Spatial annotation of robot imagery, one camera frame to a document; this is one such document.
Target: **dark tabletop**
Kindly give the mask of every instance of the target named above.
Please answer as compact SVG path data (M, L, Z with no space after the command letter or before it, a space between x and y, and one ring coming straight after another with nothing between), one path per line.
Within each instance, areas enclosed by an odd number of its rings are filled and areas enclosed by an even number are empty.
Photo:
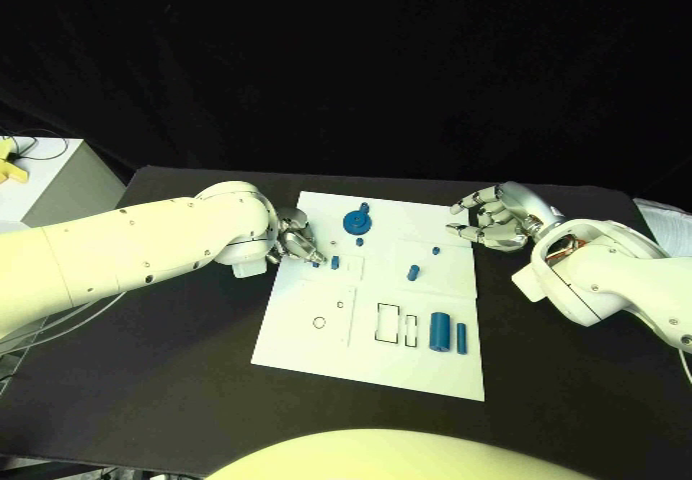
M146 167L120 205L194 196L224 180L254 184L278 206L295 205L301 190L449 205L488 185ZM649 236L622 193L533 188L566 216ZM528 249L474 255L484 403L250 365L275 267L236 279L211 263L129 292L30 350L0 397L0 453L203 475L296 436L394 428L505 447L598 478L688 471L692 390L675 350L625 313L583 328L546 300L530 303L510 280Z

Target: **white cable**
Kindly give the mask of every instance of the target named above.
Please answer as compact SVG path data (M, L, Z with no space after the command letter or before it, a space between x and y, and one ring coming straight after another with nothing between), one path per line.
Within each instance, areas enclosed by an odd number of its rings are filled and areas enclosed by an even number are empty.
M86 308L89 308L94 303L96 302L86 303L86 305L81 305L73 312L68 312L67 315L64 315L53 323L38 327L35 330L31 330L28 333L22 333L21 335L17 335L15 337L8 338L7 340L0 340L0 345L4 345L5 343L9 343L14 340L18 340L21 338L30 337L32 334L37 335L38 333L44 332L48 328L66 322L79 312L83 312L83 310L86 310Z
M687 380L688 380L688 383L692 384L692 375L688 373L687 362L684 361L684 352L681 351L681 349L677 349L677 353L680 354L681 368L684 369L684 373L687 374Z
M28 348L28 347L32 347L34 345L40 345L41 343L45 343L48 342L50 340L54 340L57 337L61 337L66 333L68 333L71 330L77 329L84 323L87 323L93 318L96 318L103 312L105 310L107 310L107 308L112 306L112 304L120 299L122 295L125 294L126 292L122 292L116 297L115 299L110 301L110 303L107 303L107 305L93 314L90 315L90 317L86 318L86 320L81 320L76 325L73 325L71 327L68 327L63 332L57 333L56 335L53 335L51 337L47 337L44 338L43 340L38 340L37 342L32 342L31 344L28 345L24 345L22 347L17 347L17 348L12 348L9 350L5 350L4 352L0 352L0 355L5 355L7 353L11 353L11 352L15 352L18 350L22 350L24 348Z

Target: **white paper sheet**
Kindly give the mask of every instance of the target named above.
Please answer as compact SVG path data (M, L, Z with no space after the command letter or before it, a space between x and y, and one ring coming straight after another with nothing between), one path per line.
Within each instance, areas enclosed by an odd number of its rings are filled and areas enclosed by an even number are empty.
M371 228L358 247L342 217L361 202ZM301 192L298 208L327 264L280 263L252 363L482 401L472 250L443 229L449 222L468 222L466 212L452 216L443 206L312 192ZM412 264L420 268L413 282ZM381 326L396 343L376 340L377 304L397 307L397 327L390 309ZM452 322L445 353L427 348L433 312ZM466 327L465 355L456 353L458 322Z

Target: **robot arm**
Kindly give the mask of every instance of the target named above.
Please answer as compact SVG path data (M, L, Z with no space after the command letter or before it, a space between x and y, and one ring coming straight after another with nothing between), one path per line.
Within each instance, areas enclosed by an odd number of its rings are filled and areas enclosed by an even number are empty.
M692 258L668 258L615 222L564 222L556 209L513 182L466 196L451 212L479 205L479 228L451 224L446 229L502 251L520 249L533 238L530 264L511 277L528 300L547 297L583 326L624 309L668 345L692 353Z
M0 337L32 320L201 268L241 278L289 256L324 263L306 218L224 182L175 198L0 235Z

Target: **black curtain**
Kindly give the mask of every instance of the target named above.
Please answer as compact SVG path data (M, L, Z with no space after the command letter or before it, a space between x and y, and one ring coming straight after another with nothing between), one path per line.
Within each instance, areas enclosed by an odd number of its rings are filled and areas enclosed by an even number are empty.
M511 179L688 207L675 8L4 5L0 126L83 137L125 177L149 164Z

